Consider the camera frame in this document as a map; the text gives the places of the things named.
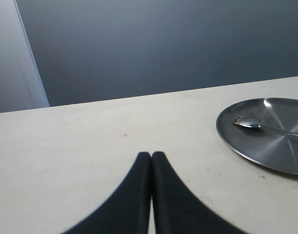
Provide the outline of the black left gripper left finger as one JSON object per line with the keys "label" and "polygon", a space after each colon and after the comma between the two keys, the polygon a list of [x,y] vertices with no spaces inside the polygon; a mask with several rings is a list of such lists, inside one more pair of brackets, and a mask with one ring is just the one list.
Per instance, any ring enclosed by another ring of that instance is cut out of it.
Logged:
{"label": "black left gripper left finger", "polygon": [[151,203],[152,164],[140,152],[111,196],[66,234],[147,234]]}

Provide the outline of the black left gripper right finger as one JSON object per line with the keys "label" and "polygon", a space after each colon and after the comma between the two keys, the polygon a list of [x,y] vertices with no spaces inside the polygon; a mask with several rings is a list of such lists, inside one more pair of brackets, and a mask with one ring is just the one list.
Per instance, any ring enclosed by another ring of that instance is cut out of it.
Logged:
{"label": "black left gripper right finger", "polygon": [[178,177],[163,152],[152,161],[152,200],[157,234],[243,234],[202,203]]}

